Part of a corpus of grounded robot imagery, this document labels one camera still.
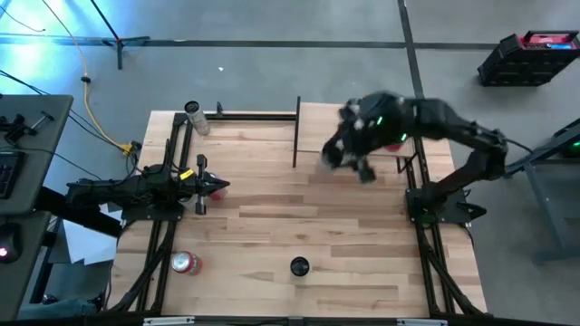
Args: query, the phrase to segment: small cylinder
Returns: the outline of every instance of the small cylinder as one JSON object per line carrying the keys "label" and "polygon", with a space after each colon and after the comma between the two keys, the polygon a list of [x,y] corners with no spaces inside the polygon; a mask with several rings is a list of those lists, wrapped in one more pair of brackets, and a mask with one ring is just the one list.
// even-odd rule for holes
{"label": "small cylinder", "polygon": [[178,252],[171,259],[171,267],[177,273],[199,274],[203,263],[201,259],[190,252]]}
{"label": "small cylinder", "polygon": [[302,277],[310,271],[310,263],[304,257],[296,257],[290,263],[290,271],[292,274]]}
{"label": "small cylinder", "polygon": [[203,110],[199,108],[199,103],[196,101],[189,101],[185,103],[185,112],[188,115],[189,123],[201,136],[209,134],[209,123]]}
{"label": "small cylinder", "polygon": [[[217,175],[210,173],[212,177],[218,178]],[[211,194],[209,194],[209,197],[211,198],[211,200],[222,200],[226,197],[227,195],[227,188],[221,188],[219,190],[216,190],[214,192],[212,192]]]}

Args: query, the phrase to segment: wooden plank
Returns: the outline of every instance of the wooden plank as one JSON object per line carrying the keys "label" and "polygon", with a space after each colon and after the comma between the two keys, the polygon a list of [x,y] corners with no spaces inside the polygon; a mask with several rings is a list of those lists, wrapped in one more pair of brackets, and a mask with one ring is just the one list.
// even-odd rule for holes
{"label": "wooden plank", "polygon": [[[161,161],[172,117],[151,113],[142,166]],[[224,200],[208,200],[206,216],[186,211],[179,222],[173,250],[198,255],[204,267],[196,276],[169,272],[164,314],[428,316],[417,239],[403,201],[407,179],[397,174],[394,158],[370,157],[379,180],[360,185],[348,169],[321,174],[318,153],[299,152],[292,168],[293,122],[220,121],[211,128],[206,137],[194,135],[189,165],[203,153],[208,170],[232,185]],[[426,143],[426,151],[441,174],[450,169],[444,146]],[[111,302],[138,276],[150,225],[138,222],[120,240]],[[452,226],[441,227],[449,270],[485,309],[469,238]],[[290,272],[297,256],[311,264],[305,277]]]}
{"label": "wooden plank", "polygon": [[[298,150],[320,152],[324,143],[336,132],[338,110],[343,104],[300,103]],[[408,139],[397,152],[379,149],[373,156],[410,157],[414,153],[413,141]]]}

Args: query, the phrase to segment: gray floor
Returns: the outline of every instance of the gray floor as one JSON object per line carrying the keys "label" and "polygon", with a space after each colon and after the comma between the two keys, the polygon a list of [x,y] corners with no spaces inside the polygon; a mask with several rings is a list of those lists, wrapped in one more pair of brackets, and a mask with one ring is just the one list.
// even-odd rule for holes
{"label": "gray floor", "polygon": [[[107,36],[86,1],[50,1],[80,36]],[[100,0],[121,36],[155,39],[333,40],[402,42],[396,0],[141,1]],[[416,42],[495,43],[529,29],[578,29],[580,2],[574,0],[407,0]],[[64,35],[38,0],[11,0],[9,12],[21,20]],[[3,15],[0,33],[29,33]],[[226,110],[293,110],[305,101],[342,102],[370,91],[389,89],[412,95],[407,53],[397,49],[288,48],[128,48],[123,71],[106,47],[84,47],[93,79],[92,107],[103,127],[119,141],[143,138],[151,110],[180,110],[196,100],[209,110],[221,101]],[[476,68],[486,51],[417,51],[426,96],[440,97],[464,117],[530,147],[578,118],[580,64],[575,62],[550,84],[537,89],[484,89]],[[80,58],[72,46],[0,45],[0,69],[51,93],[75,97],[82,105]],[[29,93],[6,79],[4,93]],[[510,148],[508,161],[524,155]],[[58,152],[101,177],[122,177],[124,161],[115,149],[68,123]],[[452,145],[461,164],[467,149]],[[556,193],[574,194],[575,169],[545,173]],[[55,159],[46,185],[61,192],[82,172]],[[473,187],[470,201],[488,214],[474,223],[476,256],[488,309],[497,316],[580,324],[580,261],[534,265],[531,255],[552,243],[523,175]],[[106,281],[106,264],[61,266],[49,291],[61,297],[91,297]],[[56,286],[61,280],[67,285]]]}

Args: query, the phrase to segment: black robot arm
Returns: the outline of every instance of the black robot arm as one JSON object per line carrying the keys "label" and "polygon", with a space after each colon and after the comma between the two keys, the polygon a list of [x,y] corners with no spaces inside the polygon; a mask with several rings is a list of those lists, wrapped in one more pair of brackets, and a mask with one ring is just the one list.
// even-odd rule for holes
{"label": "black robot arm", "polygon": [[475,181],[495,180],[504,174],[508,145],[499,130],[462,119],[441,100],[405,100],[401,111],[410,137],[451,139],[474,149],[461,168],[439,182],[423,185],[422,206],[442,204],[447,196]]}
{"label": "black robot arm", "polygon": [[406,138],[451,139],[474,149],[463,167],[423,186],[425,206],[444,202],[462,187],[496,179],[504,172],[508,147],[501,132],[462,119],[445,101],[381,91],[348,100],[339,115],[342,121],[324,144],[322,161],[331,168],[351,167],[362,182],[374,181],[366,156]]}
{"label": "black robot arm", "polygon": [[123,180],[81,179],[69,183],[67,205],[73,209],[99,210],[99,204],[115,203],[122,208],[155,206],[162,209],[197,195],[196,214],[205,215],[204,197],[229,186],[229,182],[206,171],[208,161],[203,155],[198,155],[198,173],[189,169],[174,176],[172,172],[175,171],[166,162],[146,167],[140,175]]}

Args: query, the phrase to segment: red soda can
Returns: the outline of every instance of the red soda can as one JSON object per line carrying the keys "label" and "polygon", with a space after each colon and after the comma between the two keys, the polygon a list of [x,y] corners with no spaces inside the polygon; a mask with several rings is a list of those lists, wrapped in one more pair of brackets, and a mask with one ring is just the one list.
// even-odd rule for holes
{"label": "red soda can", "polygon": [[[211,173],[212,177],[219,178],[217,175]],[[221,200],[224,199],[227,195],[227,188],[221,188],[209,194],[211,200]]]}
{"label": "red soda can", "polygon": [[394,144],[394,145],[385,146],[385,148],[390,152],[398,152],[399,149],[401,149],[401,147],[402,147],[402,144]]}
{"label": "red soda can", "polygon": [[201,272],[201,259],[190,252],[178,252],[171,259],[171,267],[177,273],[197,275]]}

